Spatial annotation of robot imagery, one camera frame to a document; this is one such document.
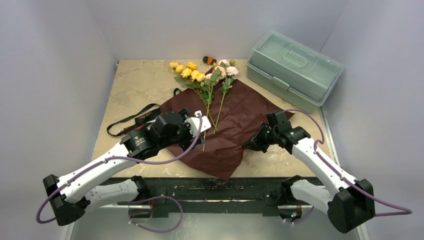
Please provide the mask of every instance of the box latch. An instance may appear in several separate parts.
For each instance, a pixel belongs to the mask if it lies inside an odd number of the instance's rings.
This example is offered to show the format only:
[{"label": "box latch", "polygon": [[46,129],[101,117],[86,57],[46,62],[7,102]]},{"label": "box latch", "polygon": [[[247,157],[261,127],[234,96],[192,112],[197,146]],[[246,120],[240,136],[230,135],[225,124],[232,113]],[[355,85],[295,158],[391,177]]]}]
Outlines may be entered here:
[{"label": "box latch", "polygon": [[278,77],[274,76],[272,77],[271,81],[278,85],[279,87],[281,87],[282,89],[284,89],[285,91],[288,91],[290,89],[290,84],[288,84],[287,82],[279,79]]}]

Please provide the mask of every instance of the brown wrapping paper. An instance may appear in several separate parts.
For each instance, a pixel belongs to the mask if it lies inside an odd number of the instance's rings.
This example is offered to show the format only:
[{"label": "brown wrapping paper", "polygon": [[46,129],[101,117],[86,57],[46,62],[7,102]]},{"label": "brown wrapping paper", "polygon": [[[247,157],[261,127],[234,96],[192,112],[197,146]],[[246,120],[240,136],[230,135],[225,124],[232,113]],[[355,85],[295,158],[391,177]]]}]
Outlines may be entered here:
[{"label": "brown wrapping paper", "polygon": [[[215,99],[210,106],[214,122],[217,120],[222,99],[220,87],[221,83],[215,86]],[[179,112],[183,108],[189,108],[192,112],[201,110],[206,114],[205,105],[192,89],[182,91],[160,106],[163,113]],[[225,95],[217,123],[218,131],[214,134],[212,126],[206,132],[204,151],[203,146],[199,145],[180,161],[191,168],[227,181],[242,162],[244,149],[241,145],[253,136],[262,122],[267,121],[267,113],[279,109],[246,84],[234,81],[233,88]],[[292,116],[293,113],[287,113],[288,118]],[[177,145],[168,147],[168,150],[174,156],[183,152]]]}]

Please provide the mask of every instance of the pink rose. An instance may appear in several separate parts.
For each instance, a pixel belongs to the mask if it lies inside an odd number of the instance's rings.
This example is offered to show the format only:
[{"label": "pink rose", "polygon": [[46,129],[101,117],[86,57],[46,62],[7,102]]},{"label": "pink rose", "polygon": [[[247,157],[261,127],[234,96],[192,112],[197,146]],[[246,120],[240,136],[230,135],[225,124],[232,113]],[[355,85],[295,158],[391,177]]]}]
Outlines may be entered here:
[{"label": "pink rose", "polygon": [[221,63],[225,64],[225,66],[229,66],[230,62],[226,59],[222,59],[221,61],[218,62],[217,66],[221,66]]},{"label": "pink rose", "polygon": [[234,66],[229,66],[226,68],[226,74],[228,76],[237,76],[239,75],[239,70],[237,70]]},{"label": "pink rose", "polygon": [[219,70],[221,71],[221,72],[220,72],[220,76],[218,76],[218,78],[219,78],[219,79],[223,79],[223,78],[225,78],[225,77],[227,76],[227,73],[225,72],[225,68],[223,68],[222,66],[216,66],[216,67],[213,69],[212,73],[214,73],[214,72],[217,70],[217,68],[219,68]]}]

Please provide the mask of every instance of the translucent green box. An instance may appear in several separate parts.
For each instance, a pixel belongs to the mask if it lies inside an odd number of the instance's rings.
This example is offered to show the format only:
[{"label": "translucent green box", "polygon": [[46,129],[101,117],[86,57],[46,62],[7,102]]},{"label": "translucent green box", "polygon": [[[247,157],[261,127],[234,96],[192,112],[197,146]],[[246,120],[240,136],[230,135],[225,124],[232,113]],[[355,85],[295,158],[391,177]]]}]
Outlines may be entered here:
[{"label": "translucent green box", "polygon": [[339,62],[271,31],[253,47],[247,77],[311,113],[323,105],[344,68]]}]

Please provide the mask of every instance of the artificial flower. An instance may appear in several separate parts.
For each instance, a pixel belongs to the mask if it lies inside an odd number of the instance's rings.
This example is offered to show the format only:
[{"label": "artificial flower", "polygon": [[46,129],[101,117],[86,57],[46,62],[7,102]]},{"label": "artificial flower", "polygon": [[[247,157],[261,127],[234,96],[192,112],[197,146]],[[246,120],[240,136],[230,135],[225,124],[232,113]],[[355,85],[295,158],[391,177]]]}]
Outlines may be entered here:
[{"label": "artificial flower", "polygon": [[183,78],[187,78],[188,76],[190,76],[190,74],[192,74],[192,70],[190,68],[186,68],[181,72],[181,76]]},{"label": "artificial flower", "polygon": [[202,82],[204,79],[205,79],[205,74],[204,74],[204,73],[199,73],[199,74],[196,76],[196,81],[197,81],[198,83]]},{"label": "artificial flower", "polygon": [[187,63],[187,68],[189,68],[191,70],[196,70],[196,64],[189,62],[189,63]]},{"label": "artificial flower", "polygon": [[229,66],[230,62],[227,59],[222,59],[218,62],[218,66],[221,66],[221,63],[225,64],[225,66]]},{"label": "artificial flower", "polygon": [[229,66],[229,67],[226,68],[226,74],[228,76],[236,76],[237,77],[237,75],[239,75],[239,70],[237,70],[237,68],[234,67],[234,66]]},{"label": "artificial flower", "polygon": [[191,81],[194,82],[194,80],[196,79],[196,77],[200,74],[200,72],[198,70],[194,70],[191,72]]},{"label": "artificial flower", "polygon": [[179,66],[178,62],[170,62],[169,63],[169,67],[172,68],[172,69],[175,69],[178,66]]},{"label": "artificial flower", "polygon": [[227,76],[227,73],[225,72],[225,68],[223,68],[222,66],[217,66],[213,69],[213,73],[219,68],[221,75],[218,77],[220,80],[225,78]]},{"label": "artificial flower", "polygon": [[175,72],[177,73],[177,74],[179,74],[179,73],[181,73],[184,69],[186,69],[183,65],[178,65],[176,68],[175,68]]}]

